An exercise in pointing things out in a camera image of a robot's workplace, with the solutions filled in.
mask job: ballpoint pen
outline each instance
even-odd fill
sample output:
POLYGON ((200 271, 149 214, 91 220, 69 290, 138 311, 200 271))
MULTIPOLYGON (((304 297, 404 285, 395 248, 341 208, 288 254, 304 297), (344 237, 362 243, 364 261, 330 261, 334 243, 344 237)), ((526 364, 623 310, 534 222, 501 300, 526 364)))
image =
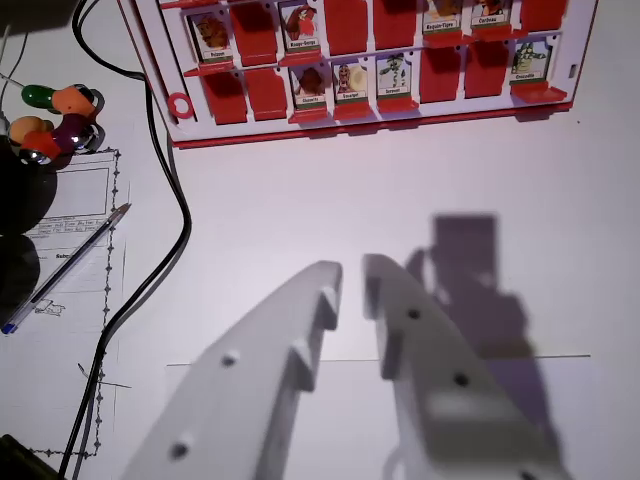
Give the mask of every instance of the ballpoint pen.
POLYGON ((55 287, 64 276, 87 254, 91 247, 93 247, 102 236, 109 231, 111 227, 115 227, 117 223, 122 219, 125 213, 131 207, 130 203, 118 207, 113 211, 109 218, 107 218, 102 225, 100 225, 93 234, 85 242, 80 245, 71 255, 67 258, 56 270, 49 276, 49 278, 42 284, 42 286, 36 290, 26 301, 24 301, 5 324, 0 328, 2 333, 13 333, 18 328, 18 325, 33 311, 34 308, 40 303, 40 301, 47 295, 53 287, 55 287))

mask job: character card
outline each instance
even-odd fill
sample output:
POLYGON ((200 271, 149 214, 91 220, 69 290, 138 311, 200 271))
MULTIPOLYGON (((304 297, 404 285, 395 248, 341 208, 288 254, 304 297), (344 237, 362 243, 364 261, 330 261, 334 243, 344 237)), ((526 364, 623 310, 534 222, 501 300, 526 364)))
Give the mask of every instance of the character card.
POLYGON ((213 13, 190 15, 187 24, 200 62, 215 63, 233 59, 224 22, 213 13))
POLYGON ((326 105, 325 79, 322 70, 314 65, 289 68, 293 100, 299 110, 326 105))
POLYGON ((460 30, 462 0, 424 0, 422 33, 455 32, 460 30))
POLYGON ((398 53, 376 59, 378 98, 411 95, 411 62, 409 53, 398 53))
POLYGON ((318 12, 306 1, 281 3, 280 21, 287 52, 303 52, 320 48, 318 12))
POLYGON ((471 11, 471 28, 509 23, 512 0, 475 0, 475 3, 471 11))
POLYGON ((519 41, 511 67, 511 84, 544 82, 549 72, 552 49, 544 39, 519 41))
POLYGON ((334 63, 336 104, 367 101, 367 70, 358 62, 334 63))

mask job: orange bead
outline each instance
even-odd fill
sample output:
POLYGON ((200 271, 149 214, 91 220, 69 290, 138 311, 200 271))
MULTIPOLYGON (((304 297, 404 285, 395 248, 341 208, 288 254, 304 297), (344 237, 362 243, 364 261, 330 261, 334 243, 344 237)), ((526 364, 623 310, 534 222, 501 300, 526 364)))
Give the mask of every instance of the orange bead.
POLYGON ((60 147, 53 141, 50 132, 29 132, 24 137, 22 149, 38 151, 51 160, 55 160, 60 155, 60 147))
POLYGON ((20 117, 11 124, 11 127, 9 128, 9 138, 16 143, 21 144, 24 141, 25 135, 29 132, 50 131, 51 129, 48 128, 50 124, 51 122, 46 122, 38 117, 20 117))
POLYGON ((53 108, 63 115, 65 113, 79 113, 83 117, 91 117, 96 111, 96 107, 78 91, 76 87, 67 87, 56 90, 51 97, 53 108))

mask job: purple bead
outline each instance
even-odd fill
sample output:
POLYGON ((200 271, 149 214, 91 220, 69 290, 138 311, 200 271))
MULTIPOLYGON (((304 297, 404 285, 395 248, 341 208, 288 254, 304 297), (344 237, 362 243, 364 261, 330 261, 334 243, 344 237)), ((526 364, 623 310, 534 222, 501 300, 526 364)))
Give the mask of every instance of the purple bead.
POLYGON ((51 132, 53 141, 62 153, 73 153, 81 137, 86 136, 84 130, 89 124, 86 117, 78 113, 67 113, 62 117, 60 125, 51 132))

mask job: printed form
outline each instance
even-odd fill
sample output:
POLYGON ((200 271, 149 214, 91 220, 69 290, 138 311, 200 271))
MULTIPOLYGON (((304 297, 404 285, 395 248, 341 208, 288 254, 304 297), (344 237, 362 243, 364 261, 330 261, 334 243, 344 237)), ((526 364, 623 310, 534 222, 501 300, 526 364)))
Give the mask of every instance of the printed form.
MULTIPOLYGON (((38 288, 111 214, 126 203, 129 182, 117 150, 76 155, 55 173, 57 190, 45 217, 27 236, 39 260, 38 288)), ((10 434, 58 468, 84 391, 100 332, 122 303, 125 242, 121 226, 108 232, 37 305, 18 330, 0 336, 0 435, 10 434)), ((107 355, 101 378, 108 377, 107 355)), ((99 384, 86 435, 82 477, 107 461, 116 389, 99 384)), ((69 468, 79 456, 75 449, 69 468)))

